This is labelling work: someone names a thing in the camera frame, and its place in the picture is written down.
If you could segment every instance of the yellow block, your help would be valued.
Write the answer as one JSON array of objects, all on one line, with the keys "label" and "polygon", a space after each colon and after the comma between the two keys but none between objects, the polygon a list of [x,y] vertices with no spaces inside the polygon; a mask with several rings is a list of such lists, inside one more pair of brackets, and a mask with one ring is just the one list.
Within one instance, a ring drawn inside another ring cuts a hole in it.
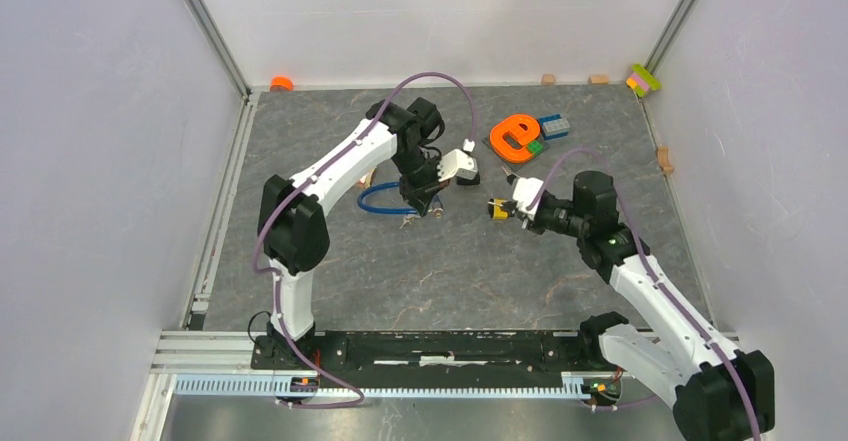
[{"label": "yellow block", "polygon": [[505,199],[495,199],[494,200],[494,209],[492,210],[492,219],[508,219],[509,214],[501,209],[500,204],[505,203]]}]

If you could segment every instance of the green block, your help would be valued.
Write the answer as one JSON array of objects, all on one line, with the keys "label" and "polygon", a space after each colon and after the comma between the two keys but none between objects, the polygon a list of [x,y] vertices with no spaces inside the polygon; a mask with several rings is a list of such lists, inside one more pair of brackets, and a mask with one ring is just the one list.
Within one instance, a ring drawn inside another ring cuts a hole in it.
[{"label": "green block", "polygon": [[527,145],[527,150],[533,153],[533,156],[536,156],[537,154],[544,151],[545,147],[542,146],[542,143],[534,139],[533,141],[530,141],[530,144]]}]

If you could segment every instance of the orange foam letter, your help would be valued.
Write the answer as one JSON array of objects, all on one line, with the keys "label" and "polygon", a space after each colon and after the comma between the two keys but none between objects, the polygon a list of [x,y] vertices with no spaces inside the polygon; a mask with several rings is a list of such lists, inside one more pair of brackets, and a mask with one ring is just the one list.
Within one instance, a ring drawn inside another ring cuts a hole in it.
[{"label": "orange foam letter", "polygon": [[[533,159],[533,153],[527,149],[531,141],[539,137],[541,127],[536,118],[527,114],[513,114],[492,128],[489,133],[489,143],[498,156],[510,163],[526,163]],[[509,144],[506,136],[518,143],[516,149]]]}]

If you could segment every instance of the blue cable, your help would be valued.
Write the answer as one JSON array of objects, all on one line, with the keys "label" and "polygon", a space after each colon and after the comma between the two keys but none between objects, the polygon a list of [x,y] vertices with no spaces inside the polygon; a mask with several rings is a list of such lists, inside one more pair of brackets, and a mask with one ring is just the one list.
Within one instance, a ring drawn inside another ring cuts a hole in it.
[{"label": "blue cable", "polygon": [[[395,215],[404,215],[404,214],[418,214],[418,211],[412,208],[380,208],[377,206],[371,206],[370,204],[365,204],[365,198],[377,191],[383,191],[386,189],[397,188],[400,186],[400,183],[397,181],[393,181],[390,183],[378,184],[375,186],[371,186],[365,191],[359,193],[359,197],[356,198],[356,204],[362,208],[364,211],[374,214],[395,214]],[[442,201],[439,199],[439,196],[436,195],[433,197],[433,201],[437,202],[441,205]]]}]

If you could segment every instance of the colorful toy block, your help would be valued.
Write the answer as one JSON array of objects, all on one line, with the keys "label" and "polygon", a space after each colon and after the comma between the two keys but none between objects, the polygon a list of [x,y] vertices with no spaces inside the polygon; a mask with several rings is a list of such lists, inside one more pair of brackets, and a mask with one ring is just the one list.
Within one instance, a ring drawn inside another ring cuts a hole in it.
[{"label": "colorful toy block", "polygon": [[659,91],[662,84],[657,81],[641,64],[633,65],[633,73],[627,78],[627,86],[636,93],[636,96],[644,98],[651,91]]}]

